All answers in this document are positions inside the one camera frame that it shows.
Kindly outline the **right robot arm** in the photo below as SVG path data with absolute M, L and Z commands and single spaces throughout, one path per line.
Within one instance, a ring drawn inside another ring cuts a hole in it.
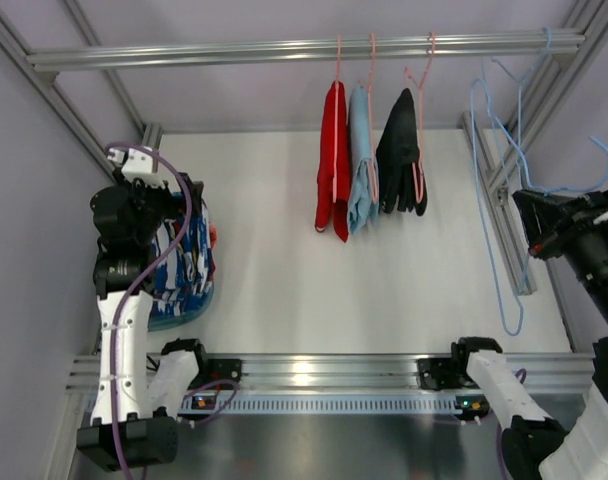
M 563 259 L 608 329 L 608 189 L 575 196 L 520 189 L 512 197 L 529 256 Z M 566 429 L 518 380 L 497 341 L 453 342 L 459 374 L 481 390 L 498 421 L 511 478 L 608 479 L 608 332 L 586 354 L 591 375 L 584 407 Z

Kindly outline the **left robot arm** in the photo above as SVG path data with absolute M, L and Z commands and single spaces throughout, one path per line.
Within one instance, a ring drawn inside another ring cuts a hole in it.
M 184 393 L 205 367 L 197 339 L 167 343 L 157 365 L 149 332 L 174 328 L 204 312 L 215 264 L 203 184 L 182 173 L 180 190 L 122 174 L 90 201 L 99 233 L 93 271 L 101 323 L 97 399 L 77 432 L 80 453 L 106 472 L 172 462 Z

